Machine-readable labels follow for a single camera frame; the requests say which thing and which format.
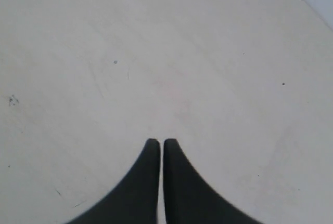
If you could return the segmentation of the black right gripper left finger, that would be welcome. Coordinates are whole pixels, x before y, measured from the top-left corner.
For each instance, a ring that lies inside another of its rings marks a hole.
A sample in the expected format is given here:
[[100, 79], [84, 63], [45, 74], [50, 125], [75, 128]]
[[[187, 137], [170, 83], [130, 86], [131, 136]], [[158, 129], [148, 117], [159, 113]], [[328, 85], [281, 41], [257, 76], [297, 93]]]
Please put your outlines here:
[[123, 179], [70, 223], [157, 223], [160, 143], [148, 139]]

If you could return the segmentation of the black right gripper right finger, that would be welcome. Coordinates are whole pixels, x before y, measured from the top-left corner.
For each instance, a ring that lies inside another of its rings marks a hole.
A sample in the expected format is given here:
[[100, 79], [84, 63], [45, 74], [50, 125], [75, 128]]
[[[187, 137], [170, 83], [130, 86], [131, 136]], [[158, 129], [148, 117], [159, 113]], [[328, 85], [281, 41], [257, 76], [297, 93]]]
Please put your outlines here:
[[259, 223], [205, 182], [176, 139], [163, 145], [163, 194], [167, 223]]

